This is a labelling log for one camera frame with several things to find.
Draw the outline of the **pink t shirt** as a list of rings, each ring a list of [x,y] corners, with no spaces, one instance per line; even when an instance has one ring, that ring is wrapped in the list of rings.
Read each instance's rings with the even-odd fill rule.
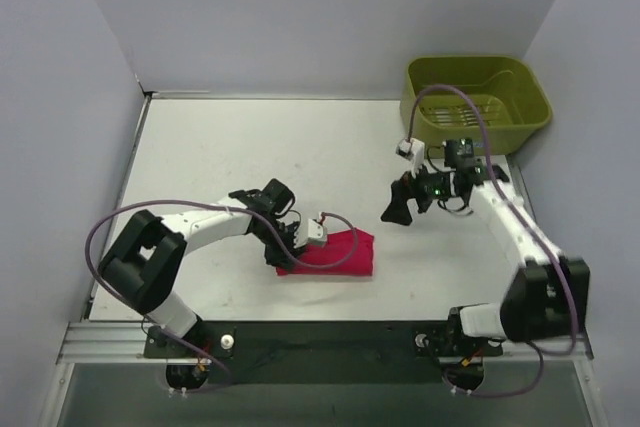
[[[288,275],[334,275],[348,277],[372,277],[374,272],[375,237],[357,229],[357,247],[347,260],[344,258],[352,251],[354,237],[345,230],[328,235],[327,243],[322,246],[309,246],[300,256],[300,260],[314,265],[340,264],[328,269],[315,269],[296,264],[292,270],[276,268],[278,276]]]

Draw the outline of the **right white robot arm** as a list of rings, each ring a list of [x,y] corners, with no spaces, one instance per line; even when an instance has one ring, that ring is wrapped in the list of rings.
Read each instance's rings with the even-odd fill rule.
[[[470,139],[449,140],[444,151],[444,170],[430,170],[423,142],[410,138],[398,143],[397,155],[411,167],[392,182],[382,221],[408,226],[411,202],[424,213],[437,201],[460,199],[483,221],[513,269],[500,301],[458,308],[457,321],[443,331],[444,345],[464,355],[479,339],[539,347],[565,337],[567,346],[552,353],[570,355],[585,328],[589,267],[549,240],[506,172],[489,157],[477,158]]]

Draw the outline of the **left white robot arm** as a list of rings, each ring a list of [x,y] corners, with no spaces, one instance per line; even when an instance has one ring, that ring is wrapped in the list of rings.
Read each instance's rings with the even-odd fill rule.
[[[214,334],[173,290],[183,258],[214,242],[253,235],[265,246],[268,265],[290,270],[307,247],[324,245],[326,231],[314,219],[290,224],[282,218],[293,192],[272,179],[261,190],[237,190],[219,210],[189,210],[156,216],[132,215],[98,266],[98,273],[137,313],[165,328],[168,347],[190,358],[215,344]]]

